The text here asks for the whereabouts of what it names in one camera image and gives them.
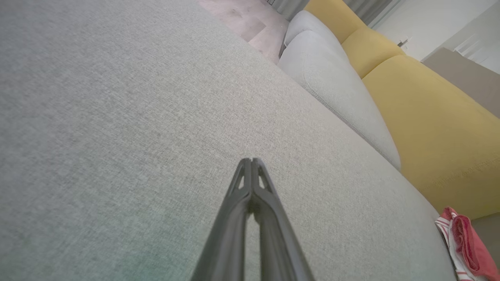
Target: floor plank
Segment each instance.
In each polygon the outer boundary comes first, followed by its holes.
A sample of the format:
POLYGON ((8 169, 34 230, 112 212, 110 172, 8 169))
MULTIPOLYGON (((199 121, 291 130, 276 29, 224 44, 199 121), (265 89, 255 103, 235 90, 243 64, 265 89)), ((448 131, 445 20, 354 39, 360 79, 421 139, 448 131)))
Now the floor plank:
POLYGON ((198 0, 268 60, 277 64, 288 21, 265 0, 198 0))

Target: sofa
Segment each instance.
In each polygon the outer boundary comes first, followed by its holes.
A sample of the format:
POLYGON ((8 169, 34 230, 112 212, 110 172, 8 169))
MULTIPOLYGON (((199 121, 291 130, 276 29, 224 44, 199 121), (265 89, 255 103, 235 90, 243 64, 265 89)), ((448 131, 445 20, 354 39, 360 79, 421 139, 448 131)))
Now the sofa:
POLYGON ((244 157, 266 164, 316 280, 456 280, 396 163, 195 0, 0 11, 3 280, 189 280, 244 157))
POLYGON ((436 210, 500 212, 500 120, 342 0, 310 0, 278 66, 381 153, 436 210))

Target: curtain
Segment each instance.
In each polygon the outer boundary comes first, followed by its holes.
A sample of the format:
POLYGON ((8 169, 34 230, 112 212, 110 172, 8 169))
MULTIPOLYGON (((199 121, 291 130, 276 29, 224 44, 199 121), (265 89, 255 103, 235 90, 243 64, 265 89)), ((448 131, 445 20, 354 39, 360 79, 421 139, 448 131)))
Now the curtain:
POLYGON ((291 21, 298 12, 304 10, 309 0, 267 0, 267 2, 287 21, 291 21))
POLYGON ((343 0, 365 23, 371 23, 393 0, 343 0))

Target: light gray cushion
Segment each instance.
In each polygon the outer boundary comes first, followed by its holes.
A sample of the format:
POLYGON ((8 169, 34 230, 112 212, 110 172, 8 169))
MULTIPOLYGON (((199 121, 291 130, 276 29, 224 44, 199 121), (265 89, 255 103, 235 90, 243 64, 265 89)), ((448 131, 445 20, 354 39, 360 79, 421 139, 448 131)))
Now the light gray cushion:
POLYGON ((196 1, 0 13, 2 280, 189 280, 243 157, 265 161, 316 280, 455 280, 424 197, 196 1))
POLYGON ((386 123, 344 54, 307 30, 291 41, 278 66, 399 170, 400 156, 386 123))
POLYGON ((298 12, 290 21, 284 37, 284 45, 288 46, 295 36, 304 31, 314 31, 319 34, 339 55, 345 56, 345 59, 348 60, 342 45, 332 31, 321 20, 306 10, 298 12))

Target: red towel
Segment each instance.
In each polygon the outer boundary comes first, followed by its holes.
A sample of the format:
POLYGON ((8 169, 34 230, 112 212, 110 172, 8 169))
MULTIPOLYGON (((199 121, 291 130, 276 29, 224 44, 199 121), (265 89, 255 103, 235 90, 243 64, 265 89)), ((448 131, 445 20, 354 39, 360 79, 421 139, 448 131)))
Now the red towel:
POLYGON ((474 277, 483 276, 489 281, 500 281, 497 266, 468 217, 446 207, 435 223, 448 244, 460 280, 479 280, 474 277))

